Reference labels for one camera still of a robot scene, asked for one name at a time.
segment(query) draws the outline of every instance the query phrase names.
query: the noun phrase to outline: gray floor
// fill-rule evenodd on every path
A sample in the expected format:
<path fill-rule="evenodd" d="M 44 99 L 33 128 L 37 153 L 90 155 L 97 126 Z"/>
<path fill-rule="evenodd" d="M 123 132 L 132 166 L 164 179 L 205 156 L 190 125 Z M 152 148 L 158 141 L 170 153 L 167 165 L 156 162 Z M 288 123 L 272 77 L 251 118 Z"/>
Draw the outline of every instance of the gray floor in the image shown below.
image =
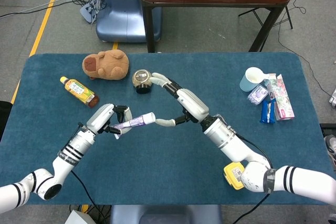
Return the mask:
<path fill-rule="evenodd" d="M 0 15 L 17 12 L 49 0 L 0 0 Z M 298 0 L 307 13 L 291 11 L 294 29 L 281 26 L 281 41 L 310 61 L 315 77 L 329 93 L 336 79 L 336 0 Z M 164 10 L 163 36 L 157 44 L 162 52 L 247 51 L 259 30 L 253 14 L 238 18 L 243 9 L 170 8 Z M 266 17 L 265 10 L 259 10 Z M 10 101 L 19 81 L 25 60 L 39 30 L 44 12 L 15 15 L 0 19 L 0 100 Z M 97 38 L 95 27 L 79 15 L 79 7 L 66 4 L 55 7 L 40 41 L 37 53 L 98 52 L 112 48 Z M 120 44 L 126 53 L 146 52 L 145 44 Z M 264 51 L 286 51 L 278 43 L 278 27 L 274 28 Z M 312 78 L 306 62 L 302 62 L 314 106 L 321 123 L 335 122 L 336 111 L 329 97 Z M 251 206 L 223 206 L 225 223 L 233 222 Z M 327 223 L 331 206 L 260 206 L 240 223 Z M 0 223 L 64 223 L 67 206 L 23 206 L 0 216 Z"/>

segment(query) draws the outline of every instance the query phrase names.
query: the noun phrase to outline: capybara plush toy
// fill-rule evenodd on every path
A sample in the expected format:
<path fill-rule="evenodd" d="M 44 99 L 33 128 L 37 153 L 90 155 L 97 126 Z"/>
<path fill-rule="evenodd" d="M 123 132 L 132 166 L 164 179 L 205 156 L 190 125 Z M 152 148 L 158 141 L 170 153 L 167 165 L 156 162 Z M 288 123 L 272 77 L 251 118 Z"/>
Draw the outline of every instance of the capybara plush toy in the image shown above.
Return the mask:
<path fill-rule="evenodd" d="M 91 80 L 101 78 L 120 80 L 128 73 L 129 61 L 121 50 L 108 50 L 87 55 L 82 63 L 83 71 Z"/>

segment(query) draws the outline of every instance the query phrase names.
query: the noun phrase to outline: light blue cup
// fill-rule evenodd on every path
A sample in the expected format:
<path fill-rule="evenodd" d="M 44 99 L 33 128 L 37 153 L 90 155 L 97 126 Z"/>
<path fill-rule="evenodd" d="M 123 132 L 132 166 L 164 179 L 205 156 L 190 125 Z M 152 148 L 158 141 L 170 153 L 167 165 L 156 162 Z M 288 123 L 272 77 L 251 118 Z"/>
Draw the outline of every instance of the light blue cup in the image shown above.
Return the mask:
<path fill-rule="evenodd" d="M 261 83 L 264 79 L 268 79 L 269 75 L 264 74 L 261 69 L 251 67 L 245 71 L 245 74 L 240 81 L 240 89 L 249 92 L 254 89 L 259 83 Z"/>

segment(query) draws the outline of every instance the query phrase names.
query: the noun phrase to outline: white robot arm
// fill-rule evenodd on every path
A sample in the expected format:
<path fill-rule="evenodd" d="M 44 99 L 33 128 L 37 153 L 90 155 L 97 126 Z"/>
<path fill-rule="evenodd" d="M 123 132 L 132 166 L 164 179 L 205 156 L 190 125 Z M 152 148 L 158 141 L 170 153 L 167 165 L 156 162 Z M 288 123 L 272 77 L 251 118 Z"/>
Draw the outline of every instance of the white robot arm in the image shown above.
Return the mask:
<path fill-rule="evenodd" d="M 83 126 L 74 137 L 58 152 L 53 161 L 54 176 L 45 169 L 28 174 L 20 182 L 0 187 L 0 214 L 27 203 L 30 193 L 36 193 L 41 199 L 54 198 L 62 188 L 64 180 L 79 163 L 87 150 L 94 144 L 95 136 L 102 132 L 120 134 L 120 130 L 110 127 L 110 118 L 116 113 L 121 123 L 132 119 L 132 113 L 126 106 L 105 104 Z"/>
<path fill-rule="evenodd" d="M 242 174 L 245 188 L 254 192 L 287 191 L 336 206 L 336 180 L 327 174 L 292 166 L 273 169 L 267 159 L 251 150 L 237 133 L 218 116 L 210 116 L 208 107 L 190 90 L 159 73 L 150 80 L 165 88 L 184 108 L 185 120 L 202 126 L 203 133 L 232 162 L 248 162 Z"/>

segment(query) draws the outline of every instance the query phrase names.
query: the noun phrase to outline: blue table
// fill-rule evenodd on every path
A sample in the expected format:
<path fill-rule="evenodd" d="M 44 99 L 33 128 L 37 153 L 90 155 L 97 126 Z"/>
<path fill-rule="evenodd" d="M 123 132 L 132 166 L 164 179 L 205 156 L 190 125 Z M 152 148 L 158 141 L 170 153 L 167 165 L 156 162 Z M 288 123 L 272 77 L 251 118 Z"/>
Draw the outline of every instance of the blue table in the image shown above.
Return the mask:
<path fill-rule="evenodd" d="M 241 135 L 255 142 L 275 168 L 284 165 L 314 169 L 333 176 L 319 122 L 296 55 L 279 53 L 132 54 L 129 75 L 121 81 L 91 81 L 81 70 L 85 55 L 35 55 L 26 62 L 18 95 L 0 142 L 0 185 L 17 182 L 38 168 L 53 173 L 52 162 L 78 122 L 86 121 L 105 103 L 127 105 L 133 116 L 154 112 L 171 119 L 181 106 L 159 86 L 137 94 L 132 74 L 141 68 L 162 73 L 203 100 L 212 115 L 220 113 Z M 251 66 L 282 73 L 295 119 L 261 124 L 261 105 L 239 89 Z M 64 90 L 61 76 L 75 78 L 95 91 L 99 104 L 90 109 Z M 132 129 L 116 140 L 101 134 L 74 171 L 97 204 L 255 204 L 264 196 L 235 191 L 223 178 L 230 160 L 192 122 L 175 128 L 156 124 Z M 89 203 L 72 174 L 59 195 L 30 204 Z M 320 204 L 276 192 L 265 204 Z"/>

